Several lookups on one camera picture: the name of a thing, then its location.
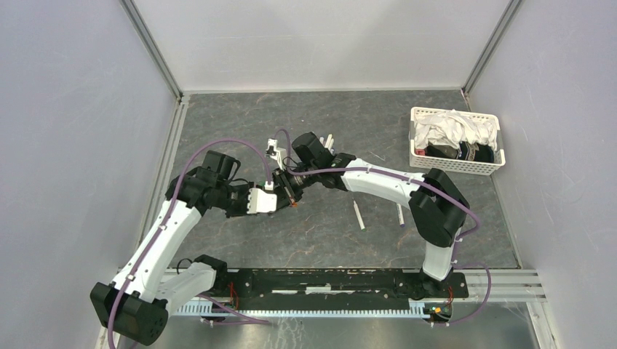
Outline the white marker green cap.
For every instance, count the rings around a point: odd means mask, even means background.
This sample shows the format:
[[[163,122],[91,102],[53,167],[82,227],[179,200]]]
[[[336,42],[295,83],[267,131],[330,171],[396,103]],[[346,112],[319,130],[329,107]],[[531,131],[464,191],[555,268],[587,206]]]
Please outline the white marker green cap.
[[[361,214],[361,212],[359,210],[359,205],[357,204],[357,202],[355,200],[353,200],[352,203],[353,203],[354,213],[355,213],[355,215],[357,217],[357,222],[359,224],[359,228],[360,228],[361,231],[365,231],[366,230],[366,226],[365,226],[364,220],[362,218],[362,214]]]

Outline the white marker purple cap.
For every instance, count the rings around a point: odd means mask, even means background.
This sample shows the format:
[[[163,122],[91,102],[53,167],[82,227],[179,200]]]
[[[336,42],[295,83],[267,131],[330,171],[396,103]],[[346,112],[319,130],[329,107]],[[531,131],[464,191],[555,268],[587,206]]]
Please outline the white marker purple cap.
[[[401,204],[397,204],[396,208],[397,208],[397,217],[398,217],[398,221],[399,221],[399,226],[401,228],[403,228],[403,227],[405,227],[405,219],[404,219],[404,215],[403,215],[403,211],[402,211],[402,205]]]

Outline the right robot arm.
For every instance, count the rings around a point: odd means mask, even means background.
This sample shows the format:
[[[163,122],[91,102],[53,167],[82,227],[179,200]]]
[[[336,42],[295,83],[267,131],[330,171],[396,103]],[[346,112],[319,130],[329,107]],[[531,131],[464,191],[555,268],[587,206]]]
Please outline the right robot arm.
[[[440,169],[426,174],[401,172],[370,164],[347,153],[336,153],[332,138],[321,141],[313,132],[288,140],[282,148],[272,137],[266,155],[276,160],[275,188],[282,195],[279,207],[297,203],[303,190],[315,183],[326,188],[364,193],[409,209],[416,229],[426,242],[420,285],[438,297],[450,285],[455,240],[467,217],[468,201]]]

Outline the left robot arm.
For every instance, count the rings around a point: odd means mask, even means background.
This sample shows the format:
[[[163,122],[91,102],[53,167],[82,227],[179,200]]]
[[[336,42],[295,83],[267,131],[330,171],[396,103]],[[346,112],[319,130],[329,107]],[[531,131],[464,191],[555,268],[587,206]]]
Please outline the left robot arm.
[[[96,283],[90,300],[110,336],[119,334],[140,345],[152,345],[169,317],[199,293],[220,296],[228,288],[226,264],[196,258],[188,270],[168,281],[167,266],[188,233],[207,210],[230,216],[276,211],[274,171],[266,164],[266,181],[234,184],[232,171],[240,161],[207,151],[202,165],[176,177],[165,194],[158,218],[128,263],[107,284]]]

